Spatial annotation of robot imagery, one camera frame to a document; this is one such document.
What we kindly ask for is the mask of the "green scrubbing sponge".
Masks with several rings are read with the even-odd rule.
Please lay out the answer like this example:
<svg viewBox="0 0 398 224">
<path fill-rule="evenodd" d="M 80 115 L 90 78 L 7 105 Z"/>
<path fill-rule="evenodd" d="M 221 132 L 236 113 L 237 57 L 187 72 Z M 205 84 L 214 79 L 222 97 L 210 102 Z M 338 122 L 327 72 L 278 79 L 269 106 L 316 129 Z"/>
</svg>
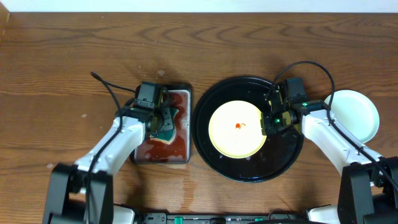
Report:
<svg viewBox="0 0 398 224">
<path fill-rule="evenodd" d="M 164 144 L 171 144 L 175 139 L 177 130 L 175 127 L 175 117 L 178 113 L 178 109 L 169 108 L 170 118 L 164 122 L 164 126 L 158 132 L 158 136 L 155 138 L 156 141 L 160 141 Z"/>
</svg>

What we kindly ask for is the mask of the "yellow plate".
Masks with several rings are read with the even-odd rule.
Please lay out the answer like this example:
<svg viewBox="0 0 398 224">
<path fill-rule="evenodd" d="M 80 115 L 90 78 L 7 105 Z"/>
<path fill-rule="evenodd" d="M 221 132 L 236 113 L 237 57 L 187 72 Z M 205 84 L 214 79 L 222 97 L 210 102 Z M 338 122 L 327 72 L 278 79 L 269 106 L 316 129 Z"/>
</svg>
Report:
<svg viewBox="0 0 398 224">
<path fill-rule="evenodd" d="M 211 115 L 208 133 L 215 149 L 233 159 L 252 156 L 267 139 L 262 133 L 260 109 L 241 100 L 217 108 Z"/>
</svg>

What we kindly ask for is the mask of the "pale green plate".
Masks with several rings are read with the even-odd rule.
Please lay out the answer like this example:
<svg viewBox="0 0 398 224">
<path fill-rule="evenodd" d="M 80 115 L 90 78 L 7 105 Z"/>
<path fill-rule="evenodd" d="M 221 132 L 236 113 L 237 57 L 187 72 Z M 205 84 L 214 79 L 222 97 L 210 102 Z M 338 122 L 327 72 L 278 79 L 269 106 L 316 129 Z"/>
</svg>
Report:
<svg viewBox="0 0 398 224">
<path fill-rule="evenodd" d="M 360 142 L 370 141 L 379 129 L 379 113 L 374 103 L 365 95 L 353 90 L 339 90 L 333 95 L 332 118 L 338 128 L 343 127 Z"/>
</svg>

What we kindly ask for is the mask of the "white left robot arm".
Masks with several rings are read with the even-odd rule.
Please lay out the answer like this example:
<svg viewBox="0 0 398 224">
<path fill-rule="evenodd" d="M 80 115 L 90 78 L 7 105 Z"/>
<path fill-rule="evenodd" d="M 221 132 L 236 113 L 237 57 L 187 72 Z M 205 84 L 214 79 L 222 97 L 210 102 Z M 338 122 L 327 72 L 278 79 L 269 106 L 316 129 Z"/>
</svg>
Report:
<svg viewBox="0 0 398 224">
<path fill-rule="evenodd" d="M 50 175 L 44 223 L 135 223 L 134 209 L 114 204 L 113 179 L 148 137 L 169 137 L 179 112 L 171 107 L 120 107 L 99 143 Z"/>
</svg>

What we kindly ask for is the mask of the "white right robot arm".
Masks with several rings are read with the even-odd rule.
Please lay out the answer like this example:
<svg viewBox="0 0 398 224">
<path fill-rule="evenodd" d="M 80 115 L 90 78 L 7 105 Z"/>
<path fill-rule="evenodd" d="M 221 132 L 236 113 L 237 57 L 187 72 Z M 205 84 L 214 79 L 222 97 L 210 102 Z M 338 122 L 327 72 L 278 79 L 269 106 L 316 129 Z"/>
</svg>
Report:
<svg viewBox="0 0 398 224">
<path fill-rule="evenodd" d="M 351 134 L 322 100 L 269 99 L 263 134 L 296 130 L 317 145 L 341 175 L 336 205 L 307 212 L 309 223 L 397 223 L 397 158 L 386 158 Z"/>
</svg>

